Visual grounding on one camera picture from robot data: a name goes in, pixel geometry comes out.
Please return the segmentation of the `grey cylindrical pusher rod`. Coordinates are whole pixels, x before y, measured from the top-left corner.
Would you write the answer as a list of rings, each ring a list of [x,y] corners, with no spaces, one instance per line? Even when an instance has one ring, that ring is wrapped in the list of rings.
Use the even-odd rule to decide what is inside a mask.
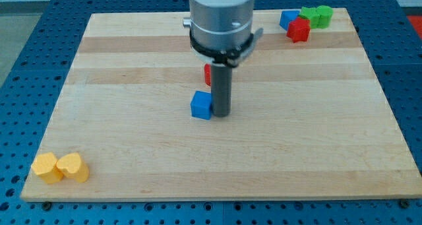
[[[212,111],[216,117],[225,117],[231,111],[232,69],[211,64]]]

